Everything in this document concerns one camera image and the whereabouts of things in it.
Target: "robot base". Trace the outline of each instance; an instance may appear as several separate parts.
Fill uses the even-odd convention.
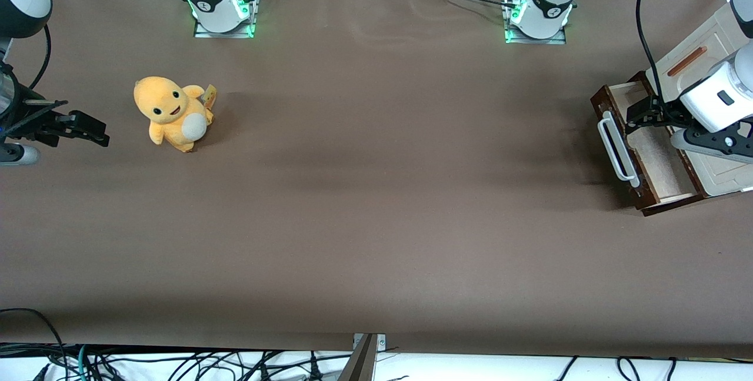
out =
[[[538,38],[530,38],[529,36],[525,35],[522,31],[520,31],[520,28],[517,28],[516,25],[512,23],[512,19],[514,16],[517,16],[516,13],[520,12],[520,9],[522,8],[521,1],[523,0],[501,0],[502,3],[509,3],[514,4],[515,8],[508,8],[507,6],[502,7],[502,17],[505,20],[505,43],[525,43],[525,44],[565,44],[567,42],[567,39],[565,39],[565,27],[559,29],[559,31],[556,33],[556,35],[546,38],[546,39],[538,39]]]
[[[256,33],[256,15],[259,13],[259,0],[236,0],[237,10],[244,17],[240,24],[229,32],[210,32],[199,23],[194,9],[194,37],[196,38],[254,38]]]

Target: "yellow tag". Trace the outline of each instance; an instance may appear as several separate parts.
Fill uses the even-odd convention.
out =
[[[217,89],[212,84],[209,84],[204,94],[201,96],[201,102],[204,103],[204,108],[212,110],[212,106],[215,105],[215,99],[217,99]]]

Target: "wooden drawer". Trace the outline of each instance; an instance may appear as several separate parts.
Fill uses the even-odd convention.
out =
[[[618,176],[623,180],[627,172],[635,173],[637,180],[633,179],[632,185],[626,185],[635,201],[635,208],[646,216],[706,197],[685,153],[670,143],[671,134],[667,128],[644,128],[625,135],[624,116],[627,108],[649,95],[650,89],[645,75],[638,73],[628,83],[602,87],[591,98],[600,119],[605,112],[611,113],[619,135],[614,138],[607,133],[605,147],[618,151],[619,142],[626,146],[627,162],[619,158],[619,153],[610,153],[618,158],[617,162],[613,161],[614,170],[621,174]]]

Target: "white handle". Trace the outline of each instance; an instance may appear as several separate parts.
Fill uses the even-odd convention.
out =
[[[614,173],[617,175],[617,178],[619,178],[620,180],[624,182],[629,182],[630,180],[635,178],[635,175],[627,175],[624,172],[622,172],[622,167],[619,165],[617,154],[614,153],[614,149],[612,148],[611,142],[607,135],[606,124],[610,122],[612,122],[612,119],[609,116],[605,115],[604,119],[599,121],[599,124],[597,124],[597,128],[599,129],[599,134],[602,137],[604,148],[607,150],[607,154],[609,155],[609,160],[612,162]]]

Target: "metal bracket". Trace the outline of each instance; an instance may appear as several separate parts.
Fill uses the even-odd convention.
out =
[[[355,350],[337,381],[372,381],[374,365],[377,362],[377,350],[387,346],[385,335],[354,335]]]
[[[364,335],[353,335],[353,350],[363,337]],[[385,350],[387,350],[387,335],[376,335],[376,351],[384,352]]]

